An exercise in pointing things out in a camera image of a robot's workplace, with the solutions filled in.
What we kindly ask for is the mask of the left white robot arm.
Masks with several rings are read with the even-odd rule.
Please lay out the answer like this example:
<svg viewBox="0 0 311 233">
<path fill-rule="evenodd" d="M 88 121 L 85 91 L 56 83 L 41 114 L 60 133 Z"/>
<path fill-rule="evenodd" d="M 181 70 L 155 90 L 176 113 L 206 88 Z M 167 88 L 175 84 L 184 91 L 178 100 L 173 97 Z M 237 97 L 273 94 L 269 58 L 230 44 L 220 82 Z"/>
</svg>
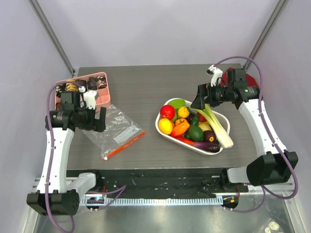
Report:
<svg viewBox="0 0 311 233">
<path fill-rule="evenodd" d="M 67 163 L 69 148 L 79 128 L 85 131 L 105 130 L 106 108 L 101 107 L 96 118 L 97 91 L 61 94 L 59 110 L 50 111 L 45 120 L 47 129 L 47 149 L 44 166 L 34 193 L 27 196 L 27 204 L 40 215 L 48 211 L 54 216 L 73 216 L 79 208 L 80 198 L 91 191 L 100 193 L 104 182 L 98 170 L 84 170 L 71 183 L 67 183 Z"/>
</svg>

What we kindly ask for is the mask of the clear zip top bag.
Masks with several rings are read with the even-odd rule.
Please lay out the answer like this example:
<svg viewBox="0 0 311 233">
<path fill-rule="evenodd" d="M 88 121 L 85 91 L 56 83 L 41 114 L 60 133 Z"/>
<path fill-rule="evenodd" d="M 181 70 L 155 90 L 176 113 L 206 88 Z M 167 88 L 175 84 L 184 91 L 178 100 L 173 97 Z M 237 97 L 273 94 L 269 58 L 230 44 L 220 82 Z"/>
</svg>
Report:
<svg viewBox="0 0 311 233">
<path fill-rule="evenodd" d="M 111 105 L 106 110 L 106 129 L 103 132 L 83 133 L 101 149 L 101 158 L 106 161 L 129 147 L 145 135 L 145 131 L 119 108 Z"/>
</svg>

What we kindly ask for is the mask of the red toy apple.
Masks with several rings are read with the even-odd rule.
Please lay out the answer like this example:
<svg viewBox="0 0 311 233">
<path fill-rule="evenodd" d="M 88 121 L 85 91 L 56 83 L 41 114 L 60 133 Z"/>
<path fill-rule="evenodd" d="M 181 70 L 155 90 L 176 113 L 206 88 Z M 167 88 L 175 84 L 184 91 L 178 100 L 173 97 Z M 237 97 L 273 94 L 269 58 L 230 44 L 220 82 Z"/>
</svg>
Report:
<svg viewBox="0 0 311 233">
<path fill-rule="evenodd" d="M 163 105 L 159 113 L 162 118 L 166 118 L 168 120 L 172 120 L 175 117 L 175 109 L 169 104 Z"/>
</svg>

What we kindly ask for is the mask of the yellow orange toy fruit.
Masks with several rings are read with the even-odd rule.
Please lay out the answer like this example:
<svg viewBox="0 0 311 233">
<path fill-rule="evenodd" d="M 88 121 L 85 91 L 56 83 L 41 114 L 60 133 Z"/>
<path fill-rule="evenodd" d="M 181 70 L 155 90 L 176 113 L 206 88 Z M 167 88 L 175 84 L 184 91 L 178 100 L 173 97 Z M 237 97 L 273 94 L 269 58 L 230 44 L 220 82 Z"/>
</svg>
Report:
<svg viewBox="0 0 311 233">
<path fill-rule="evenodd" d="M 162 118 L 158 122 L 158 128 L 163 134 L 170 135 L 173 131 L 174 123 L 167 118 Z"/>
</svg>

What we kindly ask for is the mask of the green toy avocado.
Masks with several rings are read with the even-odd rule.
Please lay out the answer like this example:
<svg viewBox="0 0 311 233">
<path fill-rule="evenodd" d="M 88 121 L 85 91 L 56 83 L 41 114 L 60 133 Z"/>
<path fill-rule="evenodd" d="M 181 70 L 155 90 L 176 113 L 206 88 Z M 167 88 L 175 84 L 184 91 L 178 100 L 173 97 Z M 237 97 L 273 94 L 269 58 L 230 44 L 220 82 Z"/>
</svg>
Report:
<svg viewBox="0 0 311 233">
<path fill-rule="evenodd" d="M 204 140 L 204 132 L 199 126 L 191 125 L 188 130 L 188 133 L 192 141 L 203 141 Z"/>
</svg>

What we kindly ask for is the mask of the orange toy bell pepper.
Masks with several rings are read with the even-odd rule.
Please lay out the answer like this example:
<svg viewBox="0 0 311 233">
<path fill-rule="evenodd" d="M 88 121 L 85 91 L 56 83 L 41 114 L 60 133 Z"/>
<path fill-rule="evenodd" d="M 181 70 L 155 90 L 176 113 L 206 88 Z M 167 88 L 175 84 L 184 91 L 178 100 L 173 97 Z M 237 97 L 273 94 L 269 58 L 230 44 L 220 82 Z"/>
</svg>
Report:
<svg viewBox="0 0 311 233">
<path fill-rule="evenodd" d="M 180 123 L 174 126 L 170 136 L 173 138 L 181 137 L 190 127 L 188 122 Z"/>
</svg>

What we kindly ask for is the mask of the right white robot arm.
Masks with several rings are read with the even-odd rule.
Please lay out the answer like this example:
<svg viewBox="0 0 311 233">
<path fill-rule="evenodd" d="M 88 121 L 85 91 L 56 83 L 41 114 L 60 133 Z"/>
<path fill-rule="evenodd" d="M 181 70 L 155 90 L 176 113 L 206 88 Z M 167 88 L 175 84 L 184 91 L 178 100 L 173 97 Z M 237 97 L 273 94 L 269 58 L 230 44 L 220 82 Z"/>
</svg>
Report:
<svg viewBox="0 0 311 233">
<path fill-rule="evenodd" d="M 257 86 L 249 86 L 243 68 L 227 70 L 227 82 L 221 84 L 223 72 L 211 66 L 207 70 L 211 81 L 198 86 L 191 108 L 199 112 L 213 127 L 224 148 L 233 145 L 228 133 L 210 112 L 212 107 L 231 102 L 243 116 L 255 142 L 257 158 L 247 166 L 227 168 L 219 180 L 220 188 L 232 191 L 237 183 L 253 186 L 286 183 L 298 162 L 295 152 L 289 152 L 280 141 L 265 111 Z"/>
</svg>

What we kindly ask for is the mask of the orange toy tomato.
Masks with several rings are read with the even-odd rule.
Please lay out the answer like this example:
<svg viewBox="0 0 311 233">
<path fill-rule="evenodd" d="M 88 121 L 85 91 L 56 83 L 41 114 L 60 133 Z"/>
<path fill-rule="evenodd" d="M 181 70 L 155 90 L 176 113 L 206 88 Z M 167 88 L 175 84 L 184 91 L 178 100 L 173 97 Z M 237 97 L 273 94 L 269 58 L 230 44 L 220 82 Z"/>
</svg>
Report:
<svg viewBox="0 0 311 233">
<path fill-rule="evenodd" d="M 188 123 L 188 121 L 185 118 L 178 118 L 175 122 L 174 125 L 177 126 L 181 123 Z"/>
</svg>

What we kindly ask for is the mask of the yellow toy pepper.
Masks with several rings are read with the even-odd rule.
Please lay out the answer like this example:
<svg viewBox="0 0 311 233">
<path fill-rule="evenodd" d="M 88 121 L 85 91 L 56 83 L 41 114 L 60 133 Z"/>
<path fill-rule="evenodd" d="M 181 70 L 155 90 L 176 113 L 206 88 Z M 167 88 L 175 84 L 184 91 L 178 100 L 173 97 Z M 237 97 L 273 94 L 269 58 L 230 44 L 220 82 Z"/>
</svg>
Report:
<svg viewBox="0 0 311 233">
<path fill-rule="evenodd" d="M 187 118 L 190 112 L 186 106 L 182 106 L 177 111 L 178 118 Z"/>
</svg>

